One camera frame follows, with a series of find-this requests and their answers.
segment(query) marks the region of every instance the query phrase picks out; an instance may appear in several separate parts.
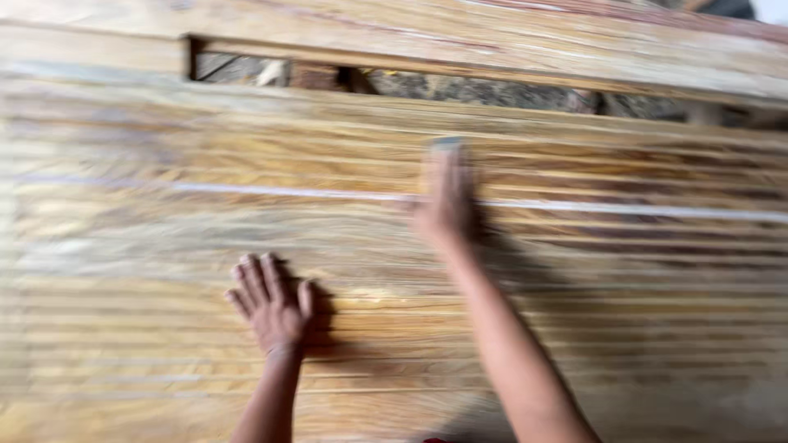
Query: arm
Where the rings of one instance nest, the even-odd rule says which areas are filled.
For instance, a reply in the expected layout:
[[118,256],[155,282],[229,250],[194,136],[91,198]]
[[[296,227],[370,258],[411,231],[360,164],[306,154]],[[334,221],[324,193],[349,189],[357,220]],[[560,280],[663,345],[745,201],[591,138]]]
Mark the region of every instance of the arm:
[[599,441],[537,338],[474,254],[468,235],[472,184],[459,146],[434,151],[428,171],[428,194],[410,204],[414,228],[435,247],[465,296],[481,362],[518,440]]
[[312,286],[301,283],[292,296],[277,260],[266,254],[262,265],[246,255],[232,268],[239,289],[225,293],[246,319],[266,354],[266,365],[251,400],[241,415],[231,443],[290,443],[302,340],[312,317]]

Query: forearm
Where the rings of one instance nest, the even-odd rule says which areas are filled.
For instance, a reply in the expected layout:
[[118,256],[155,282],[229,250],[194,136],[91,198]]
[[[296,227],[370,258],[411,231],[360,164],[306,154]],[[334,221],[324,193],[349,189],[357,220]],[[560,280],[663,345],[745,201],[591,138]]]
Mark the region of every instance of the forearm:
[[231,443],[290,443],[292,413],[296,398],[302,352],[300,349],[272,351],[262,376]]
[[466,298],[481,361],[520,441],[595,441],[537,338],[487,277],[472,247],[438,248]]

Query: wooden board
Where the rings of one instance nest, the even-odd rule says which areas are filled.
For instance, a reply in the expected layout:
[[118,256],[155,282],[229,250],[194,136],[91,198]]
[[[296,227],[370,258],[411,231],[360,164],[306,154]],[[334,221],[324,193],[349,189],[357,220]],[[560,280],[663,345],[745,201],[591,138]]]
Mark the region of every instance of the wooden board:
[[786,108],[788,30],[613,0],[24,0],[21,23],[216,50]]
[[[192,84],[174,39],[2,29],[28,34],[0,47],[0,441],[226,440],[263,361],[221,294],[266,250],[326,291],[297,441],[510,441],[462,299],[381,205],[443,135],[606,441],[788,436],[788,136]],[[88,42],[128,55],[69,60]]]

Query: hand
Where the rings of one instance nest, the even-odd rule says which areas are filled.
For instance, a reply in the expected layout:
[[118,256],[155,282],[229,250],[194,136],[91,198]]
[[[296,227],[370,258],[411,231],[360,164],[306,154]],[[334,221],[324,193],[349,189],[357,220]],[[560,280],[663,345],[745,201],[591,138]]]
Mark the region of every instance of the hand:
[[249,321],[260,348],[266,354],[300,350],[312,319],[314,287],[303,281],[294,297],[286,273],[272,254],[260,259],[254,254],[241,258],[232,268],[240,289],[230,289],[225,297]]
[[478,228],[473,173],[456,137],[438,139],[425,164],[426,194],[400,206],[412,216],[414,230],[436,247],[446,240],[473,240]]

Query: wooden panel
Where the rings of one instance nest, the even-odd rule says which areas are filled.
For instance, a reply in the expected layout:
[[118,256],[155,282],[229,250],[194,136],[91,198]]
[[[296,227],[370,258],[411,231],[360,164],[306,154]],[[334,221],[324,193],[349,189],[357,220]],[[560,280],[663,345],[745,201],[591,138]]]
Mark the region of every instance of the wooden panel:
[[23,22],[166,39],[191,33],[221,40],[215,50],[332,65],[369,59],[392,69],[783,109],[788,99],[784,28],[614,1],[47,0],[3,9]]
[[264,362],[221,294],[274,249],[325,289],[298,441],[510,441],[461,297],[381,205],[445,134],[606,440],[788,436],[785,135],[36,57],[0,82],[0,440],[224,441]]

